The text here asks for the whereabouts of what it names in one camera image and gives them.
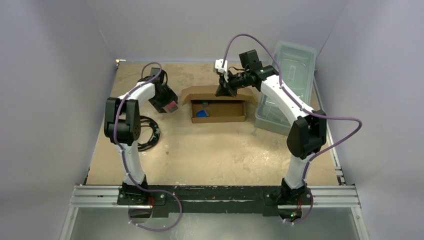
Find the pink and green small block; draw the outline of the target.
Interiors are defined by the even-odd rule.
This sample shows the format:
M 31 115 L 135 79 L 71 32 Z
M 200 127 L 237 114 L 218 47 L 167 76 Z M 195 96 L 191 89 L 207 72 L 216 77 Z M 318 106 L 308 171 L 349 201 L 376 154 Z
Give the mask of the pink and green small block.
M 178 109 L 178 104 L 175 101 L 172 101 L 167 105 L 167 109 L 169 113 L 173 113 Z

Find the brown cardboard box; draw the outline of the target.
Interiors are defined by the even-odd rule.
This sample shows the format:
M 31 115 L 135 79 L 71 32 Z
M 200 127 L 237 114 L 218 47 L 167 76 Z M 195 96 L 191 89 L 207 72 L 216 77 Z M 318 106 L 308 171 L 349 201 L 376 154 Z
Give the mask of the brown cardboard box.
M 215 96 L 217 88 L 217 85 L 198 85 L 181 91 L 182 104 L 191 104 L 193 124 L 244 122 L 247 117 L 247 104 L 258 106 L 258 99 L 249 88 L 240 89 L 236 97 Z M 202 102 L 206 101 L 209 106 L 203 107 Z M 207 110 L 209 117 L 197 118 L 196 113 L 201 110 Z

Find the blue and grey small block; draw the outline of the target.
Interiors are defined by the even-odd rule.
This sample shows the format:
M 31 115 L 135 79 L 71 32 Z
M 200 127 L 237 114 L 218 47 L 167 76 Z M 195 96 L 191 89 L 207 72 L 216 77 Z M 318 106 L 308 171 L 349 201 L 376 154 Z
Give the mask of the blue and grey small block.
M 210 114 L 206 109 L 200 110 L 196 113 L 197 118 L 207 118 L 209 116 L 210 116 Z

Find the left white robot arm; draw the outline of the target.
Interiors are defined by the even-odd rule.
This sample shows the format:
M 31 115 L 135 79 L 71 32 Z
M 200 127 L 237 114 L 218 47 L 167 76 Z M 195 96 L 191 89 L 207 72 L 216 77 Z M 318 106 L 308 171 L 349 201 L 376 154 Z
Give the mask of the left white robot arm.
M 124 169 L 119 200 L 142 205 L 151 196 L 138 150 L 142 128 L 140 105 L 149 102 L 159 113 L 176 111 L 178 97 L 167 80 L 168 74 L 161 67 L 153 67 L 150 74 L 139 79 L 127 93 L 106 100 L 104 135 L 115 144 Z

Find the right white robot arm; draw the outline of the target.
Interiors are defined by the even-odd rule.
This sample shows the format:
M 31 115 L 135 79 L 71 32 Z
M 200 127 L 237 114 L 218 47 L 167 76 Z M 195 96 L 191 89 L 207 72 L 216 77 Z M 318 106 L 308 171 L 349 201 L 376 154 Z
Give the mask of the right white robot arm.
M 287 118 L 290 131 L 286 145 L 291 153 L 288 172 L 282 179 L 279 194 L 275 199 L 292 204 L 306 190 L 308 162 L 326 144 L 327 122 L 315 117 L 312 107 L 304 103 L 295 93 L 285 87 L 280 73 L 271 65 L 263 66 L 256 50 L 239 54 L 242 71 L 231 73 L 228 62 L 217 59 L 213 71 L 219 75 L 217 97 L 236 97 L 238 90 L 255 87 L 281 110 Z

